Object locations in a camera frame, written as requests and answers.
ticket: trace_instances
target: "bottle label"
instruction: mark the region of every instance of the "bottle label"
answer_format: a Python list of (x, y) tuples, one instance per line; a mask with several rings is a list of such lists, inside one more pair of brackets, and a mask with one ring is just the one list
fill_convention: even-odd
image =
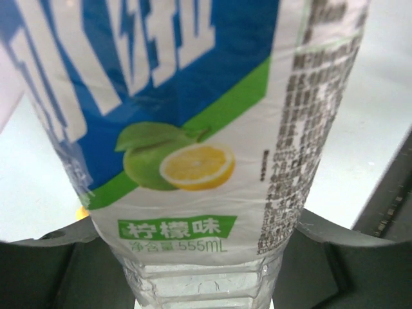
[(0, 38), (100, 235), (236, 264), (295, 227), (368, 0), (1, 4)]

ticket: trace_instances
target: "green leaf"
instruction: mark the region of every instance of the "green leaf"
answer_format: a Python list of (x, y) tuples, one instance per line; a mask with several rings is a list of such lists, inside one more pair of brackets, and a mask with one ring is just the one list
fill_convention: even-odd
[(208, 133), (211, 130), (210, 127), (206, 127), (205, 129), (185, 129), (186, 136), (189, 138), (195, 139), (195, 141), (199, 141), (201, 137)]
[(185, 131), (171, 124), (139, 122), (127, 126), (118, 136), (115, 151), (143, 148), (168, 142), (185, 135)]

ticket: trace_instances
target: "clear plastic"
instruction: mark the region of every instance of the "clear plastic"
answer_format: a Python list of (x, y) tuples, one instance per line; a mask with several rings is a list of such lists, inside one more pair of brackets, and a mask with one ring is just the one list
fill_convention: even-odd
[(267, 309), (282, 262), (277, 253), (230, 266), (145, 266), (115, 255), (143, 309)]

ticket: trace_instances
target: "white background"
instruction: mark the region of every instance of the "white background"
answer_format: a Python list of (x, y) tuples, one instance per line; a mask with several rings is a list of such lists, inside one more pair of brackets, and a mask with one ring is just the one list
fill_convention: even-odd
[[(306, 203), (344, 227), (355, 223), (412, 123), (411, 14), (408, 0), (372, 2), (366, 36)], [(5, 96), (9, 88), (0, 80), (2, 104), (12, 101)], [(0, 239), (39, 238), (74, 222), (78, 207), (23, 98), (0, 135)]]

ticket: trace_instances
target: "green stripe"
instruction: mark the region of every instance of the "green stripe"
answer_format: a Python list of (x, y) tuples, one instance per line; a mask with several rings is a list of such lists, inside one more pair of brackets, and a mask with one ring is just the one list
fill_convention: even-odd
[[(265, 96), (269, 62), (270, 58), (267, 58), (217, 101), (187, 121), (183, 127), (209, 127), (211, 130), (202, 137), (202, 140), (205, 140), (238, 118)], [(92, 211), (111, 205), (137, 187), (138, 185), (125, 172), (121, 172), (93, 191), (95, 196), (90, 196), (88, 209)]]

